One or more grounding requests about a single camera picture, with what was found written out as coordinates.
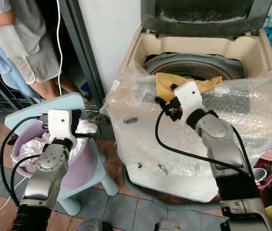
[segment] washing machine drum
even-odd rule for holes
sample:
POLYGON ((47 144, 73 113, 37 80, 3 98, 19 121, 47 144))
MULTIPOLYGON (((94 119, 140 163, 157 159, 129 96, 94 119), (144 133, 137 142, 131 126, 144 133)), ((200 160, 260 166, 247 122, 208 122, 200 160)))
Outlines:
POLYGON ((150 74, 157 72, 206 80, 222 76, 223 80, 245 78, 242 63, 221 55, 163 53, 146 58, 144 68, 150 74))

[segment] gray shirt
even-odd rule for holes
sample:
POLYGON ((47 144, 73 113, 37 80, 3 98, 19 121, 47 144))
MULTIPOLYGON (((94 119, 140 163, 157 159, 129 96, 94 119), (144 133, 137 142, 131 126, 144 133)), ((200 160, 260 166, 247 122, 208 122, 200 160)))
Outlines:
POLYGON ((29 56, 39 51, 46 25, 35 0, 0 0, 0 13, 12 10, 13 25, 0 26, 0 46, 8 57, 29 56))

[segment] plastic bucket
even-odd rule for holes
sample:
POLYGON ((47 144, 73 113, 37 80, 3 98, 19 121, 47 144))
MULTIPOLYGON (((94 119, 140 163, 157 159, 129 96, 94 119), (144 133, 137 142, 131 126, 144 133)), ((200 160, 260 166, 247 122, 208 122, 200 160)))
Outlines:
MULTIPOLYGON (((44 132, 48 132, 48 130, 43 129, 41 126, 41 123, 36 122, 21 133, 13 147, 12 157, 19 155, 21 145, 36 137, 41 137, 44 132)), ((61 182, 62 186, 70 189, 77 189, 90 180, 95 171, 96 161, 88 140, 85 140, 79 153, 68 165, 68 171, 61 182)), ((32 174, 26 172, 23 167, 18 167, 17 172, 24 177, 30 178, 32 176, 32 174)))

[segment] black cable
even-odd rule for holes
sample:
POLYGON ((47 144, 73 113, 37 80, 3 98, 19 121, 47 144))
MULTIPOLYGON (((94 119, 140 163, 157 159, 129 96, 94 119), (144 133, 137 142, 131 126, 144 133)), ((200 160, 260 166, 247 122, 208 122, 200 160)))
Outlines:
POLYGON ((236 137, 238 139, 238 142, 240 143, 240 146, 242 148, 243 156, 244 156, 244 159, 246 161, 250 176, 251 176, 252 179, 255 179, 255 176, 253 175, 252 167, 251 167, 251 164, 249 162, 249 158, 247 156, 247 152, 246 152, 245 146, 243 144, 242 138, 241 138, 240 134, 238 133, 238 131, 236 130, 236 128, 233 125, 231 125, 231 126, 232 126, 233 131, 234 131, 234 133, 235 133, 235 135, 236 135, 236 137))
POLYGON ((25 121, 27 120, 30 120, 30 119, 39 119, 39 117, 37 116, 31 116, 31 117, 28 117, 28 118, 25 118, 23 120, 21 120, 18 124, 16 124, 16 126, 9 132, 9 134, 5 137, 3 143, 2 143, 2 146, 1 146, 1 151, 0 151, 0 171, 1 171, 1 177, 2 177, 2 181, 3 181, 3 185, 4 187, 6 188, 7 192, 9 193, 9 195, 11 196, 11 198, 13 199, 13 201, 16 203, 16 200, 17 198, 14 198, 12 195, 11 195, 11 189, 7 183, 7 180, 6 180, 6 177, 5 177, 5 172, 4 172, 4 147, 8 141, 8 139, 11 137, 11 135, 14 133, 14 131, 22 124, 24 123, 25 121))
POLYGON ((95 115, 96 125, 97 125, 98 130, 99 130, 99 138, 98 138, 98 142, 97 142, 97 147, 100 146, 100 141, 101 141, 101 137, 102 137, 102 130, 101 130, 101 127, 99 126, 98 120, 97 120, 98 114, 99 114, 99 112, 97 112, 96 115, 95 115))
POLYGON ((216 165, 221 165, 221 166, 224 166, 226 168, 231 168, 237 172, 239 172, 240 174, 243 174, 247 177, 249 177, 249 175, 247 173, 245 173, 243 170, 233 166, 233 165, 230 165, 230 164, 227 164, 225 162, 222 162, 222 161, 218 161, 218 160, 214 160, 214 159, 210 159, 210 158, 206 158, 206 157, 202 157, 202 156, 199 156, 199 155, 195 155, 195 154, 192 154, 192 153, 187 153, 187 152, 184 152, 184 151, 181 151, 181 150, 178 150, 178 149, 175 149, 175 148, 171 148, 167 145, 165 145, 159 138, 158 136, 158 126, 159 126, 159 122, 160 122, 160 119, 161 119, 161 116, 164 114, 164 110, 159 114, 158 118, 157 118, 157 121, 156 121, 156 126, 155 126, 155 137, 156 137, 156 140, 157 142, 165 149, 169 150, 169 151, 172 151, 172 152, 175 152, 175 153, 179 153, 179 154, 182 154, 182 155, 185 155, 185 156, 188 156, 188 157, 192 157, 192 158, 195 158, 195 159, 199 159, 199 160, 203 160, 203 161, 207 161, 207 162, 210 162, 210 163, 213 163, 213 164, 216 164, 216 165))
POLYGON ((14 180, 15 180, 14 178, 15 178, 16 170, 17 170, 18 166, 19 166, 22 162, 24 162, 24 161, 26 161, 26 160, 28 160, 28 159, 32 159, 32 158, 35 158, 35 157, 39 157, 39 156, 40 156, 40 154, 38 154, 38 155, 32 155, 32 156, 27 156, 27 157, 21 159, 20 161, 18 161, 18 163, 15 165, 15 167, 14 167, 13 170, 12 170, 12 174, 11 174, 11 197, 12 197, 12 195, 13 195, 13 197, 15 198, 15 204, 16 204, 18 207, 19 207, 19 200, 18 200, 18 198, 17 198, 17 196, 16 196, 15 189, 14 189, 14 180))

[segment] white plastic bracket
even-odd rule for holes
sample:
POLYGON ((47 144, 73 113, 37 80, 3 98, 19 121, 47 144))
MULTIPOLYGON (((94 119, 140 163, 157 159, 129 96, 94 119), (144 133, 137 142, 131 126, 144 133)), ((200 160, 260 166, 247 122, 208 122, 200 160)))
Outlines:
POLYGON ((73 143, 72 149, 77 146, 77 139, 72 134, 72 111, 51 109, 48 111, 48 130, 52 138, 69 139, 73 143))
POLYGON ((192 112, 197 109, 205 108, 202 104, 202 96, 194 81, 184 83, 183 85, 174 89, 173 93, 176 97, 178 97, 181 104, 182 124, 186 124, 186 120, 192 112))

